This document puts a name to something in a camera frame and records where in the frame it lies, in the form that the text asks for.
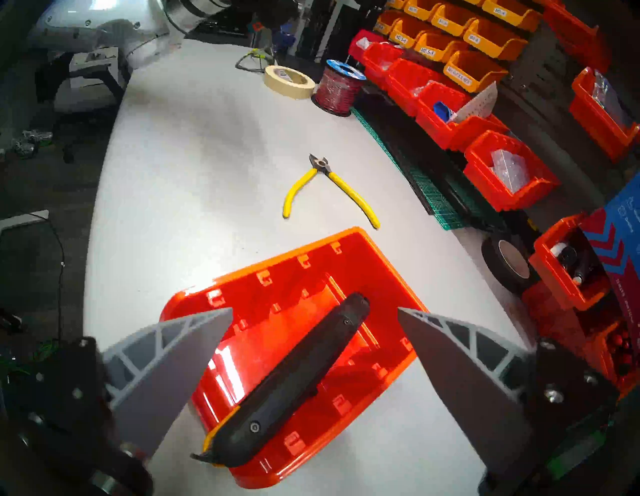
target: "black cable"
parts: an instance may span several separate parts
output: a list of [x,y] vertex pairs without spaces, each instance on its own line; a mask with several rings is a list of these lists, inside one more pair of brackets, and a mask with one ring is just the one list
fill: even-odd
[[42,219],[44,220],[48,225],[49,228],[51,229],[51,232],[53,233],[53,236],[56,237],[56,241],[58,242],[58,245],[60,246],[60,253],[61,253],[61,260],[60,260],[60,275],[58,275],[58,344],[62,345],[62,276],[64,274],[65,271],[65,249],[62,246],[62,241],[60,241],[60,236],[58,236],[58,231],[56,231],[56,228],[53,227],[53,223],[51,222],[51,220],[44,218],[38,214],[33,214],[31,212],[25,212],[22,209],[17,209],[20,213],[22,214],[26,214],[26,215],[31,215],[34,217],[37,217],[38,219]]

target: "yellow storage bin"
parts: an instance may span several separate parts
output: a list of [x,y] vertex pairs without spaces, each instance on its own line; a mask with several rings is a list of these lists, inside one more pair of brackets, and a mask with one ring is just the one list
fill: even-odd
[[542,19],[540,12],[517,0],[484,0],[482,10],[531,33],[538,28]]
[[387,7],[397,8],[398,10],[402,10],[404,8],[406,0],[388,0]]
[[431,16],[442,5],[438,0],[406,0],[404,11],[420,20],[431,20]]
[[475,18],[476,15],[470,10],[444,3],[433,14],[431,23],[450,35],[462,36]]
[[458,50],[466,50],[468,45],[459,38],[444,33],[423,33],[416,40],[413,49],[429,60],[446,63]]
[[411,48],[421,34],[431,29],[433,28],[429,24],[425,24],[415,17],[404,16],[394,24],[391,34],[389,34],[389,41],[402,45],[404,48]]
[[509,71],[500,67],[480,52],[471,50],[455,52],[446,66],[444,74],[469,93],[484,90],[492,82],[500,81]]
[[489,57],[500,60],[516,60],[529,43],[510,30],[486,19],[476,19],[472,22],[462,39]]

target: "blue object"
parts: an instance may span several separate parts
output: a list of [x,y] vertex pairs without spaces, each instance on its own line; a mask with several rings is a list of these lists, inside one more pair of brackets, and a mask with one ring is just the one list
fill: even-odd
[[358,69],[355,69],[350,65],[345,64],[344,62],[340,62],[339,60],[327,60],[326,64],[338,74],[342,74],[343,76],[352,77],[353,79],[357,79],[359,81],[364,81],[365,79],[367,79],[366,76],[362,74]]
[[442,102],[435,102],[433,104],[433,111],[436,113],[436,115],[438,117],[440,117],[444,122],[449,122],[449,119],[451,119],[451,114],[453,114],[453,112],[451,111],[451,109],[449,107],[447,107],[444,103]]

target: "orange storage bin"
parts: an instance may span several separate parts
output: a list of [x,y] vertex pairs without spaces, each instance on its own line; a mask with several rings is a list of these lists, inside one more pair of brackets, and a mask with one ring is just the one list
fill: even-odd
[[466,50],[467,47],[468,45],[459,38],[444,33],[423,33],[413,49],[427,59],[446,63],[455,52]]
[[[604,270],[594,273],[583,285],[576,286],[569,273],[551,253],[555,244],[565,241],[579,230],[579,223],[584,217],[585,214],[578,214],[559,220],[535,241],[535,253],[529,258],[529,263],[551,290],[560,306],[565,309],[587,310],[598,303],[611,288]],[[591,250],[586,238],[582,244],[574,248],[578,251]]]
[[[493,172],[491,153],[496,150],[519,155],[526,162],[529,182],[516,193],[510,192]],[[498,212],[529,208],[560,184],[527,145],[494,131],[486,131],[471,143],[465,151],[465,158],[468,162],[465,175]]]
[[616,162],[640,140],[638,133],[640,124],[634,122],[629,129],[620,129],[606,110],[600,107],[591,96],[595,80],[595,73],[589,67],[573,80],[571,86],[575,92],[575,98],[569,106],[569,112],[600,145],[611,161]]
[[476,19],[472,22],[463,39],[489,57],[500,60],[516,60],[529,43],[486,19]]
[[453,36],[462,36],[477,16],[466,8],[443,3],[431,18],[431,23]]
[[477,93],[492,82],[500,81],[509,71],[486,55],[467,50],[456,52],[449,58],[444,74],[469,93]]
[[429,24],[425,24],[415,17],[405,16],[394,24],[394,28],[389,34],[389,40],[404,48],[411,48],[421,34],[431,29]]
[[318,453],[415,358],[397,308],[425,310],[360,228],[298,248],[177,293],[161,320],[233,308],[234,320],[192,400],[213,430],[346,295],[371,312],[317,388],[249,463],[231,468],[239,486],[272,486]]
[[517,0],[486,0],[482,4],[482,10],[531,33],[538,28],[542,19],[540,12]]
[[448,88],[444,84],[431,83],[418,98],[415,120],[440,148],[456,152],[464,152],[485,131],[509,131],[493,114],[487,118],[473,115],[460,124],[454,122],[447,124],[433,111],[433,105],[442,102],[449,109],[457,112],[470,99],[471,97],[466,93]]
[[441,4],[437,0],[406,0],[404,11],[420,20],[431,20],[431,16]]
[[381,90],[387,90],[387,71],[404,50],[388,43],[374,43],[362,56],[364,74]]
[[378,21],[373,27],[373,30],[387,36],[391,32],[391,29],[393,29],[396,21],[401,17],[405,17],[405,14],[402,11],[387,10],[378,16]]
[[429,81],[439,81],[441,77],[434,70],[398,59],[387,74],[387,93],[409,117],[415,117],[420,92]]

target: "pliers jaw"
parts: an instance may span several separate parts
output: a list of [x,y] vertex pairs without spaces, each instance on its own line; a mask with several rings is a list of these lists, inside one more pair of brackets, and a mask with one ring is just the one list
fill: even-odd
[[326,158],[322,158],[322,160],[316,158],[315,156],[309,154],[309,160],[311,161],[311,167],[316,169],[318,172],[322,172],[325,175],[329,175],[331,173],[331,169],[329,168],[329,160]]

